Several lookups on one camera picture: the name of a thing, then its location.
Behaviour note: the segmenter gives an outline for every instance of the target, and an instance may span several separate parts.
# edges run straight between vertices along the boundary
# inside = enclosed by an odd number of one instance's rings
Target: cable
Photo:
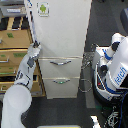
[[[118,123],[118,112],[115,112],[114,109],[116,107],[113,106],[113,111],[111,113],[111,115],[107,118],[105,124],[104,124],[104,128],[107,128],[106,125],[108,124],[110,127],[114,128],[114,126]]]
[[[122,99],[122,102],[121,102],[121,116],[120,116],[120,122],[119,122],[118,128],[120,128],[120,125],[121,125],[121,121],[122,121],[122,107],[123,107],[124,98],[125,98],[125,96],[126,96],[127,94],[128,94],[128,91],[126,91],[126,92],[124,93],[124,96],[123,96],[123,99]]]
[[[91,87],[90,87],[87,91],[83,91],[83,90],[80,88],[80,86],[79,86],[80,91],[83,92],[83,93],[89,92],[89,91],[92,89],[92,83],[91,83],[91,81],[89,81],[89,80],[87,80],[87,79],[81,79],[81,80],[88,81],[88,82],[90,83]]]
[[[104,3],[105,0],[97,0],[99,3]]]
[[[94,52],[94,50],[93,50],[93,47],[94,47],[94,46],[95,46],[95,49],[96,49],[96,47],[99,47],[99,45],[96,44],[96,43],[92,44],[92,45],[91,45],[91,51],[92,51],[92,52]]]

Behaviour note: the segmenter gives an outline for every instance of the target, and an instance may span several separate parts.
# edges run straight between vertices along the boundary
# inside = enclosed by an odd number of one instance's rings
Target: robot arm
[[[30,45],[28,53],[20,63],[14,85],[4,95],[1,128],[25,128],[21,123],[21,115],[31,105],[30,90],[36,67],[35,60],[39,57],[40,49],[41,45]]]

